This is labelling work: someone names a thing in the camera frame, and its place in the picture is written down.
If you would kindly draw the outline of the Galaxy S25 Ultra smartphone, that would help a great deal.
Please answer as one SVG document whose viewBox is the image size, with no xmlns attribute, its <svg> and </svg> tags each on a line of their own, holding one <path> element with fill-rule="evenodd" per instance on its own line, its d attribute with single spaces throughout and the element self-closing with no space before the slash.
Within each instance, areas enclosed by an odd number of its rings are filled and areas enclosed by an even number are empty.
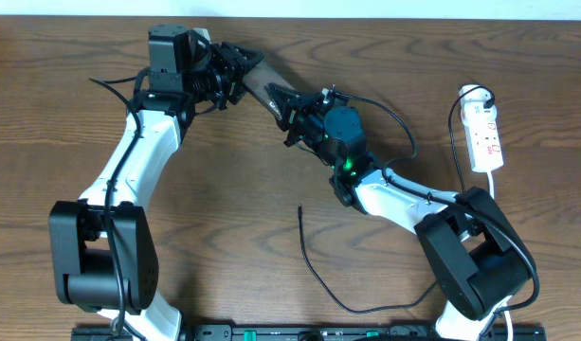
<svg viewBox="0 0 581 341">
<path fill-rule="evenodd" d="M 243 77 L 243 86 L 277 120 L 282 119 L 278 103 L 271 96 L 269 85 L 295 91 L 296 88 L 279 74 L 266 60 L 261 60 Z"/>
</svg>

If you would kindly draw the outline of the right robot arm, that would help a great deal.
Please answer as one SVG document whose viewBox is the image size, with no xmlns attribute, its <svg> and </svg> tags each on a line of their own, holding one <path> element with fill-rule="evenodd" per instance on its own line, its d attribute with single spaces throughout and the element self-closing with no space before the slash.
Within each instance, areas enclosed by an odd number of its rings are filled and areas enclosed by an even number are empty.
<svg viewBox="0 0 581 341">
<path fill-rule="evenodd" d="M 332 169 L 344 206 L 385 218 L 415 234 L 447 303 L 434 330 L 442 338 L 480 340 L 497 316 L 532 305 L 540 293 L 536 264 L 493 197 L 473 187 L 457 193 L 416 184 L 380 165 L 350 96 L 264 88 L 286 145 L 305 143 Z"/>
</svg>

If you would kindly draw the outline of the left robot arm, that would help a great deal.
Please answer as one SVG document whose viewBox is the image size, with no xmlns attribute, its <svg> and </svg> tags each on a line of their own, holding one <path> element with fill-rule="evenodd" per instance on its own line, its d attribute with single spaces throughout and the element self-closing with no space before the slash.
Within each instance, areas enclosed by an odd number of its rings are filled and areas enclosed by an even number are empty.
<svg viewBox="0 0 581 341">
<path fill-rule="evenodd" d="M 195 119 L 245 94 L 259 51 L 216 44 L 202 28 L 156 25 L 149 63 L 123 99 L 123 135 L 98 178 L 48 217 L 58 299 L 110 322 L 113 340 L 177 340 L 182 314 L 158 292 L 159 264 L 146 213 L 154 188 Z"/>
</svg>

